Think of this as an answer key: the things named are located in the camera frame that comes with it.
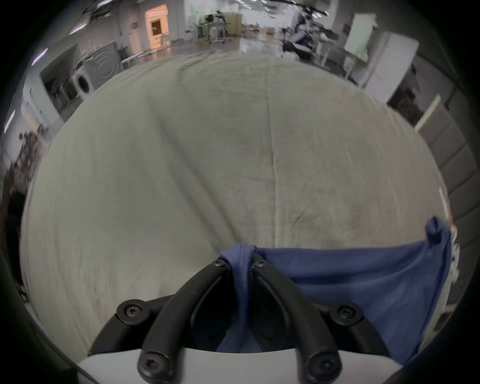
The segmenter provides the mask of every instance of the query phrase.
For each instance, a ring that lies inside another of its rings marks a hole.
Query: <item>black screw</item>
[[[173,375],[173,371],[168,367],[167,358],[154,352],[145,353],[141,357],[138,362],[138,370],[144,376],[152,379]]]
[[[268,264],[268,263],[267,263],[265,260],[259,260],[259,261],[256,261],[254,265],[255,265],[256,267],[264,267],[264,266],[266,266],[267,264]]]
[[[350,307],[341,307],[338,310],[338,314],[342,319],[351,319],[353,316],[355,316],[355,310]]]
[[[125,310],[125,314],[128,316],[128,317],[135,317],[135,316],[138,316],[140,314],[140,312],[142,311],[142,308],[136,306],[136,305],[131,305],[130,307],[128,307],[126,310]]]
[[[338,377],[341,363],[331,353],[313,356],[308,363],[308,374],[317,381],[331,381]]]

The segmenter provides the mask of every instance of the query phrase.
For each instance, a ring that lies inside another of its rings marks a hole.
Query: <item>blue cloth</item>
[[[259,351],[248,329],[248,267],[257,251],[305,295],[362,307],[392,358],[405,364],[423,340],[451,262],[449,229],[433,217],[425,232],[425,241],[392,248],[270,249],[237,244],[221,253],[232,265],[237,312],[218,351]]]

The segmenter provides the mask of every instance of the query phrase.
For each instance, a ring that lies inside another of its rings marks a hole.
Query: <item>white wall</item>
[[[315,4],[316,9],[320,11],[327,11],[330,15],[322,16],[320,20],[317,20],[319,23],[323,24],[326,29],[332,29],[339,5],[340,0],[332,0],[330,4],[326,4],[322,0],[318,0]]]
[[[426,60],[416,56],[412,62],[420,91],[415,91],[418,106],[425,111],[437,94],[444,103],[451,95],[454,83]]]
[[[238,12],[239,5],[232,0],[184,0],[183,10],[185,15],[185,25],[190,27],[190,16],[193,15],[193,9],[197,7],[201,16],[214,14],[216,11],[221,12]]]
[[[183,1],[181,0],[145,0],[139,4],[140,16],[139,20],[140,31],[142,35],[142,48],[144,50],[150,49],[150,42],[145,23],[145,12],[149,9],[158,7],[159,5],[166,5],[168,8],[168,35],[170,40],[178,40],[185,37],[185,12]]]

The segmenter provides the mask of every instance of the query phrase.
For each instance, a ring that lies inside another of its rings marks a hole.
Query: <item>washing machine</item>
[[[73,86],[78,92],[78,96],[82,100],[87,99],[87,97],[95,91],[92,80],[85,69],[83,61],[79,62],[72,70],[71,79]]]

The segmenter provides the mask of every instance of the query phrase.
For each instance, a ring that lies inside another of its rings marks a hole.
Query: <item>washing machine door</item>
[[[101,87],[122,71],[120,54],[117,52],[115,42],[93,51],[83,62],[94,89]]]
[[[85,94],[90,94],[93,92],[92,86],[90,85],[89,81],[83,74],[78,74],[77,75],[77,85],[80,88],[80,90],[85,93]]]

